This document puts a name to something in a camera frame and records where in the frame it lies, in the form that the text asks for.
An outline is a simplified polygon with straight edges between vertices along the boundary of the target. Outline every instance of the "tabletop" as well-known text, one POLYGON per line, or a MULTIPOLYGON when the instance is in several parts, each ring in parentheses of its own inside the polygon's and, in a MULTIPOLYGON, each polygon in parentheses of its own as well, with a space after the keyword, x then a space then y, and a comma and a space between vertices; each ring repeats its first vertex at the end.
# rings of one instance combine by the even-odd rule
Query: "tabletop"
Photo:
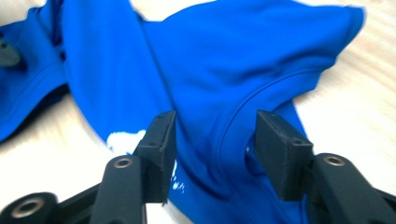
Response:
MULTIPOLYGON (((294 102, 316 154, 348 158, 375 188, 396 195, 396 2, 301 2, 365 7, 358 37, 323 73, 317 88, 294 102)), ((0 25, 23 20, 29 7, 44 3, 2 0, 0 25)), ((0 210, 32 192, 53 192, 60 202, 70 198, 99 183, 113 157, 66 94, 0 144, 0 210)), ((169 203, 149 204, 148 223, 189 221, 169 203)))

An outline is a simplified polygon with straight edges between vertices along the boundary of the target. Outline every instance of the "blue garment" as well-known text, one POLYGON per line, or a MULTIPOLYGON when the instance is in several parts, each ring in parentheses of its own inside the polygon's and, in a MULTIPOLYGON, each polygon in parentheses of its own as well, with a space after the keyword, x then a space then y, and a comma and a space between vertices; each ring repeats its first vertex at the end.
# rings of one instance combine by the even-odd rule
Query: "blue garment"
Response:
POLYGON ((28 61, 0 69, 0 140, 63 84, 105 141, 176 110, 169 197, 192 221, 307 223, 304 202, 278 200, 252 154, 256 112, 303 132, 291 100, 315 88, 362 23, 360 8, 290 0, 219 0, 161 22, 127 0, 49 0, 0 28, 28 61))

